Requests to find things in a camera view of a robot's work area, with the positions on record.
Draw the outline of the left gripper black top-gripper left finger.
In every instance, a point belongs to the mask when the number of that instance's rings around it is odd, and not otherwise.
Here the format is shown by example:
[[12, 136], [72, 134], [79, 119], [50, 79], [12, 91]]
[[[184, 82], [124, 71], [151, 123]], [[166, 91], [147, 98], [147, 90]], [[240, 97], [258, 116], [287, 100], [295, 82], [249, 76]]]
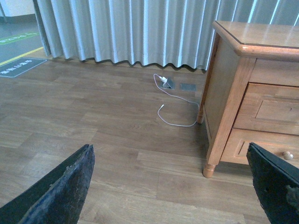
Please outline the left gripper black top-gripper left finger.
[[92, 145], [84, 145], [0, 209], [2, 224], [76, 224], [94, 168]]

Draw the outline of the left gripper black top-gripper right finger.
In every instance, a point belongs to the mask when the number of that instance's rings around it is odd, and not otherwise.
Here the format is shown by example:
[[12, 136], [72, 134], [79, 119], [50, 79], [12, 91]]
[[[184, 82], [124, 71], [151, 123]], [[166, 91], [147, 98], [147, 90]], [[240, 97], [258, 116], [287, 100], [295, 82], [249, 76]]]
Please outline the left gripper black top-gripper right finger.
[[253, 186], [272, 224], [299, 222], [299, 169], [251, 142], [246, 154]]

